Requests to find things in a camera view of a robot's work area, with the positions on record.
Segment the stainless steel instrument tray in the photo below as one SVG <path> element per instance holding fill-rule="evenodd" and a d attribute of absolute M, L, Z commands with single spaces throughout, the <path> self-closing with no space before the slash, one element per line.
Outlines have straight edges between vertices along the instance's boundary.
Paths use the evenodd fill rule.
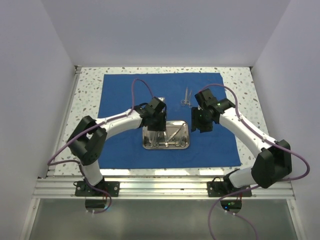
<path fill-rule="evenodd" d="M 175 147 L 174 145 L 170 145 L 169 147 L 165 146 L 166 140 L 182 125 L 184 125 L 184 139 L 183 147 Z M 166 122 L 166 130 L 163 131 L 163 137 L 161 142 L 159 143 L 159 147 L 151 147 L 151 140 L 150 140 L 150 132 L 147 130 L 147 127 L 142 128 L 142 146 L 146 150 L 183 150 L 189 147 L 190 145 L 190 137 L 189 137 L 189 126 L 186 121 L 183 120 L 171 120 Z"/>

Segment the steel scalpel handle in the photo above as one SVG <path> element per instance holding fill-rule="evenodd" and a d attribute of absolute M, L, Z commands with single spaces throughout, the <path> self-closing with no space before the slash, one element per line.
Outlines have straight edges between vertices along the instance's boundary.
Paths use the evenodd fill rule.
<path fill-rule="evenodd" d="M 157 131 L 151 131 L 149 133 L 149 138 L 150 138 L 150 146 L 152 148 L 156 147 L 158 144 L 158 132 Z"/>

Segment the blue surgical drape cloth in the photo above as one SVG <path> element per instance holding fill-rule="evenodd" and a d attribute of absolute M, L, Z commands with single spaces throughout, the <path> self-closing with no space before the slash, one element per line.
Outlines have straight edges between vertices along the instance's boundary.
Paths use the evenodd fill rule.
<path fill-rule="evenodd" d="M 226 98 L 219 73 L 107 74 L 103 79 L 98 117 L 120 114 L 132 105 L 163 97 L 169 121 L 191 122 L 191 109 L 181 100 L 186 91 L 198 93 L 209 86 L 219 100 Z M 102 169 L 217 168 L 241 165 L 235 136 L 219 124 L 211 132 L 194 131 L 186 149 L 147 150 L 141 129 L 109 138 L 99 157 Z"/>

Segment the steel hemostat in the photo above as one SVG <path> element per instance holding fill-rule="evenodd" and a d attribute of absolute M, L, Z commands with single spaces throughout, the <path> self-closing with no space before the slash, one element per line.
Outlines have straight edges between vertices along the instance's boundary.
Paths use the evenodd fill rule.
<path fill-rule="evenodd" d="M 189 91 L 189 90 L 188 90 L 188 98 L 189 98 L 189 102 L 190 102 L 190 104 L 189 104 L 189 105 L 187 105 L 187 106 L 188 106 L 189 108 L 192 108 L 191 95 L 192 95 L 192 91 Z"/>

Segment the steel forceps clamp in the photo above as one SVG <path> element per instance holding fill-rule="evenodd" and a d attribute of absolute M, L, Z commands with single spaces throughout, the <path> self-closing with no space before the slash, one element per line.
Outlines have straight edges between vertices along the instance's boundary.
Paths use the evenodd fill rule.
<path fill-rule="evenodd" d="M 165 146 L 168 148 L 169 146 L 173 145 L 177 148 L 183 147 L 185 143 L 183 140 L 185 138 L 185 126 L 182 125 L 179 127 L 165 142 Z"/>

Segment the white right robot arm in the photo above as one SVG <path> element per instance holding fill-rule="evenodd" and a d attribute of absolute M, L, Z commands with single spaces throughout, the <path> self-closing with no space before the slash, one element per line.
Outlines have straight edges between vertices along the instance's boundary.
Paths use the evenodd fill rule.
<path fill-rule="evenodd" d="M 233 133 L 252 153 L 253 166 L 236 169 L 216 186 L 227 196 L 235 196 L 243 187 L 257 184 L 267 189 L 292 172 L 291 146 L 277 141 L 250 123 L 239 111 L 237 102 L 218 100 L 206 88 L 195 95 L 198 107 L 191 109 L 191 130 L 211 132 L 218 124 Z"/>

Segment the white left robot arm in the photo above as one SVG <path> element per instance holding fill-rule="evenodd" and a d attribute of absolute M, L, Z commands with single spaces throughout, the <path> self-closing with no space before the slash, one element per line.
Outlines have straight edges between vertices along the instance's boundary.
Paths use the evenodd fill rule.
<path fill-rule="evenodd" d="M 98 158 L 106 140 L 120 133 L 146 127 L 149 131 L 166 130 L 167 105 L 157 97 L 149 103 L 134 105 L 106 118 L 83 117 L 67 140 L 70 152 L 80 161 L 86 190 L 92 196 L 103 193 L 105 179 Z"/>

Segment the steel surgical scissors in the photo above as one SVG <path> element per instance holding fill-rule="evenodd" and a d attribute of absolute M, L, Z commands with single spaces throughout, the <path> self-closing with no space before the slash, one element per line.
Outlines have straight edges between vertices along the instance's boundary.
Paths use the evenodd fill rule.
<path fill-rule="evenodd" d="M 184 99 L 180 101 L 181 106 L 189 106 L 190 105 L 190 100 L 189 100 L 189 95 L 188 95 L 188 87 L 185 89 L 185 94 L 184 94 Z"/>

